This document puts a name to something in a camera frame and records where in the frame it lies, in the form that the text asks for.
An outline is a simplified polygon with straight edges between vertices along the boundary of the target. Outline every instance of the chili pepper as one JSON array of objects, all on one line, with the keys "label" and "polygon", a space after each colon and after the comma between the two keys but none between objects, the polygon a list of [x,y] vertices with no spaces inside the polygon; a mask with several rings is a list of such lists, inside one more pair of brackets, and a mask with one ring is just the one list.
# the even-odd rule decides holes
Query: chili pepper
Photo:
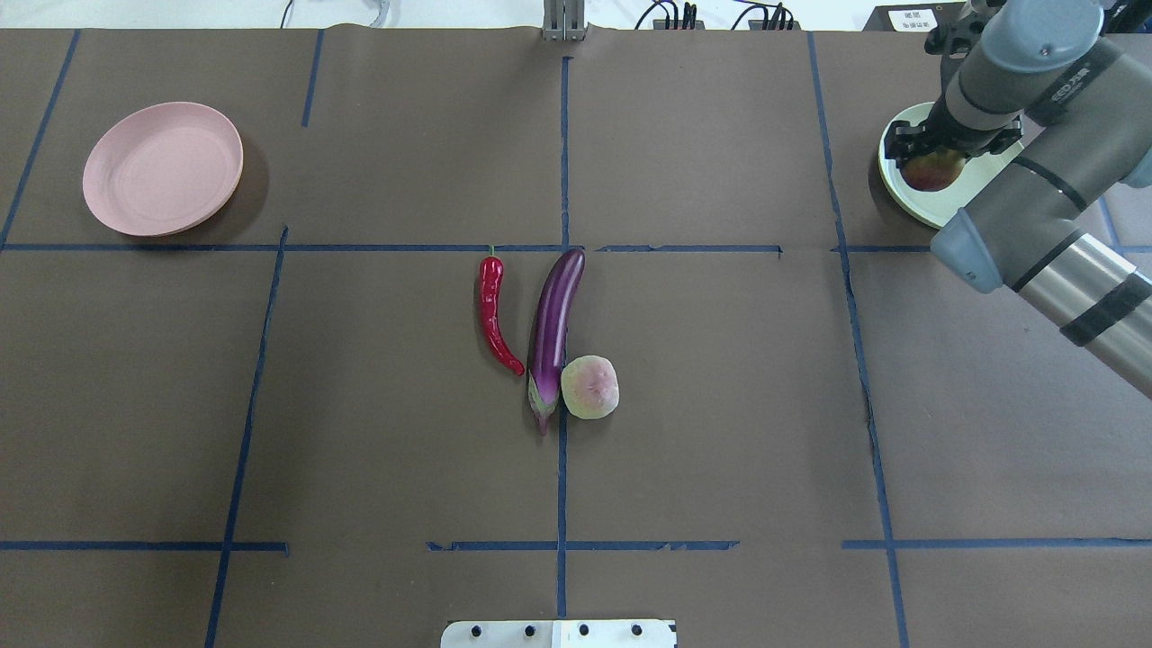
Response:
[{"label": "chili pepper", "polygon": [[508,349],[500,333],[500,319],[497,315],[500,306],[500,284],[503,281],[503,262],[495,256],[495,248],[488,247],[490,254],[480,262],[480,326],[484,339],[488,342],[492,355],[517,376],[524,375],[524,364]]}]

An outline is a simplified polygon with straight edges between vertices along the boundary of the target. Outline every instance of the plate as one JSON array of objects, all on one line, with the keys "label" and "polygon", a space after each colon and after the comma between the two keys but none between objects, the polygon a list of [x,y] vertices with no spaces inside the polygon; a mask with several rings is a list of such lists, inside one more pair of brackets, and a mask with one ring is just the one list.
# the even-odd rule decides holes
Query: plate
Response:
[{"label": "plate", "polygon": [[[907,120],[915,126],[927,119],[931,111],[932,101],[918,104],[905,108],[892,118],[892,121]],[[1024,144],[1016,142],[999,156],[985,153],[972,158],[964,165],[960,178],[939,191],[917,191],[904,182],[900,169],[896,168],[896,160],[884,157],[884,133],[880,134],[877,161],[880,165],[880,178],[884,179],[884,186],[888,188],[888,194],[896,203],[917,220],[939,229],[952,220],[960,208],[970,203],[982,189],[987,187],[988,182],[992,182],[992,179],[1023,150]]]},{"label": "plate", "polygon": [[126,116],[96,143],[84,165],[84,202],[116,232],[175,234],[219,211],[243,166],[240,133],[219,111],[157,104]]}]

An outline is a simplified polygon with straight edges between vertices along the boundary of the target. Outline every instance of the purple eggplant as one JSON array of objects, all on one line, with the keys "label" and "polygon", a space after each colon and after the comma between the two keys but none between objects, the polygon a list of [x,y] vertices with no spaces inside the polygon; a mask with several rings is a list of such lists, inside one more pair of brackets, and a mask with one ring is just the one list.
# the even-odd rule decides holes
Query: purple eggplant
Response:
[{"label": "purple eggplant", "polygon": [[536,308],[536,334],[528,369],[528,404],[540,435],[548,434],[548,419],[560,402],[560,374],[564,369],[568,309],[584,274],[584,250],[573,249],[556,259]]}]

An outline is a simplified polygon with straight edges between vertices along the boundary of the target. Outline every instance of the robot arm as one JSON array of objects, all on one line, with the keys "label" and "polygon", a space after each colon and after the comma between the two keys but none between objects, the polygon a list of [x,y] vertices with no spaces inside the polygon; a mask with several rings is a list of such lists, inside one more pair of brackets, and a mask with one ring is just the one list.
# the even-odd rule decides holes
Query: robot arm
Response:
[{"label": "robot arm", "polygon": [[980,292],[1010,286],[1152,398],[1152,282],[1074,221],[1116,182],[1152,184],[1152,71],[1098,38],[1102,20],[1093,0],[1010,0],[929,119],[893,125],[886,155],[911,168],[995,152],[1021,111],[1044,126],[932,251]]}]

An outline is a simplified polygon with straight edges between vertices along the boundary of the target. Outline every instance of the pink plate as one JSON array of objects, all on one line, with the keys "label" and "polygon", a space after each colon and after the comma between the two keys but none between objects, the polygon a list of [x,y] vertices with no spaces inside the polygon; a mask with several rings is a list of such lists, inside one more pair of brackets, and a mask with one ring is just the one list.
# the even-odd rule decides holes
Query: pink plate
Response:
[{"label": "pink plate", "polygon": [[243,166],[244,148],[228,118],[200,104],[158,104],[96,143],[84,165],[84,201],[118,232],[175,234],[219,211]]}]

